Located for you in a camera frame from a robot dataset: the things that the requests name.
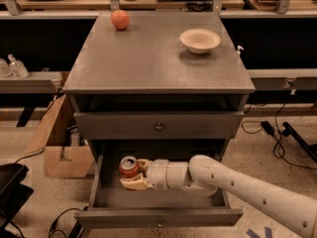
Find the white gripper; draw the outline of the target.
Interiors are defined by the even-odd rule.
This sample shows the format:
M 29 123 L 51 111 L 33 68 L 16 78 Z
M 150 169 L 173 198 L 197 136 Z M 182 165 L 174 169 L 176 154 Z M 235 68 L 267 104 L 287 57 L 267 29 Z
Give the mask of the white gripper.
M 171 162 L 169 160 L 138 159 L 140 171 L 132 178 L 120 178 L 122 186 L 129 190 L 145 190 L 148 184 L 153 189 L 184 189 L 192 184 L 188 162 Z

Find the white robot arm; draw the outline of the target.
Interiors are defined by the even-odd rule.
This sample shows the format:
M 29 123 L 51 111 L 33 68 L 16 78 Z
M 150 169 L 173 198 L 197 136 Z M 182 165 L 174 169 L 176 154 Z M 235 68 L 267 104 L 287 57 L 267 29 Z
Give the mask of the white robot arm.
M 195 155 L 187 162 L 123 158 L 120 183 L 129 190 L 179 189 L 209 196 L 224 189 L 302 238 L 317 238 L 317 200 Z

